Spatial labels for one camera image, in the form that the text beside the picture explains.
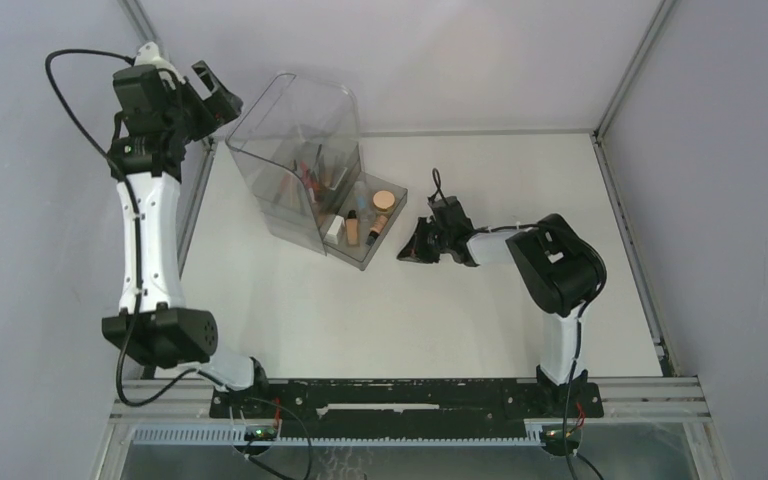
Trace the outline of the clear liquid bottle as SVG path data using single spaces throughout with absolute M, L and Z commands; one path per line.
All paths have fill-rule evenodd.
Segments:
M 371 205 L 369 189 L 363 180 L 355 182 L 352 190 L 356 204 L 356 215 L 361 222 L 371 224 L 375 219 L 375 212 Z

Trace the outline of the cream jar gold lid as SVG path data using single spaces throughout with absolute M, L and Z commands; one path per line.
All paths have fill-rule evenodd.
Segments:
M 391 191 L 379 190 L 373 194 L 372 204 L 377 214 L 389 215 L 397 204 L 397 198 Z

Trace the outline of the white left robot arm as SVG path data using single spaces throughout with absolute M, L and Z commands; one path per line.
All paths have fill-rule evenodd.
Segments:
M 158 61 L 113 76 L 121 105 L 115 128 L 127 131 L 108 151 L 124 221 L 125 271 L 118 312 L 103 319 L 102 334 L 143 367 L 182 367 L 235 391 L 237 408 L 258 417 L 273 401 L 271 388 L 258 381 L 259 363 L 222 345 L 213 315 L 187 307 L 181 285 L 176 221 L 186 148 L 243 107 L 205 62 L 192 69 L 208 97 Z

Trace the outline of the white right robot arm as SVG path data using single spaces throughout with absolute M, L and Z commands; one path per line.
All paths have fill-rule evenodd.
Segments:
M 549 415 L 565 415 L 578 400 L 572 382 L 584 374 L 583 319 L 606 286 L 604 260 L 559 213 L 529 224 L 477 228 L 454 196 L 434 201 L 430 208 L 432 214 L 417 220 L 397 259 L 436 264 L 447 254 L 473 268 L 514 265 L 543 312 L 539 406 Z

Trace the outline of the clear acrylic makeup organizer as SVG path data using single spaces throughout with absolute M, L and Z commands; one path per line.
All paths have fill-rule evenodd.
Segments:
M 405 187 L 367 172 L 356 97 L 335 82 L 295 73 L 276 75 L 237 121 L 226 144 L 271 234 L 359 270 L 367 268 L 408 197 Z M 333 168 L 334 186 L 322 202 L 312 204 L 294 162 L 305 162 L 311 169 L 320 144 Z M 346 242 L 345 219 L 356 209 L 352 190 L 358 180 L 368 186 L 375 218 L 375 192 L 388 190 L 397 198 L 373 246 L 365 244 L 372 223 L 360 220 L 360 245 L 349 247 Z

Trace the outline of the red lip pencil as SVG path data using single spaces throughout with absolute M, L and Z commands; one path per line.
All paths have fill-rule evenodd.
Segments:
M 322 197 L 322 185 L 316 174 L 307 166 L 305 162 L 294 162 L 295 172 L 298 174 L 303 192 L 312 204 L 320 202 Z

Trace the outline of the BB cream tube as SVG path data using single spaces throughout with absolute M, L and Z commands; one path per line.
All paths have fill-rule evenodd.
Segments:
M 370 230 L 367 234 L 365 244 L 367 246 L 373 246 L 377 239 L 380 237 L 382 231 L 388 223 L 389 217 L 386 215 L 378 215 L 372 222 Z

